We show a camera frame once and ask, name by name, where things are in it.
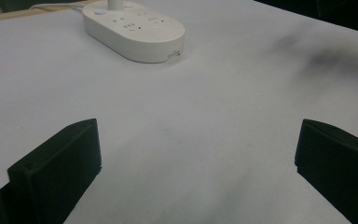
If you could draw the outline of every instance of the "white cable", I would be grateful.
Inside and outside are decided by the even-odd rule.
[[[83,4],[78,3],[53,3],[53,4],[37,4],[34,6],[31,6],[30,9],[33,8],[40,8],[40,7],[84,7]]]

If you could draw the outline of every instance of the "white table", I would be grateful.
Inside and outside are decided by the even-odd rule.
[[[0,21],[0,187],[96,118],[103,169],[65,223],[349,223],[294,156],[302,119],[358,136],[358,32],[249,0],[136,2],[185,25],[180,58],[128,61],[76,10]]]

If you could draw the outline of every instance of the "extension socket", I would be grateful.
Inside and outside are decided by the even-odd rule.
[[[125,58],[163,63],[182,53],[185,27],[179,21],[122,0],[83,7],[86,32]]]

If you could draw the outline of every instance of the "button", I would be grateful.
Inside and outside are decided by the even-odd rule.
[[[104,14],[106,14],[106,11],[102,8],[98,8],[95,10],[94,13],[95,13],[95,15],[104,15]]]
[[[131,3],[124,3],[124,8],[133,8]]]

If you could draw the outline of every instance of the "white power strip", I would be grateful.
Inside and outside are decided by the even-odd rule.
[[[125,58],[162,63],[182,53],[185,27],[179,21],[122,0],[83,7],[86,32]]]

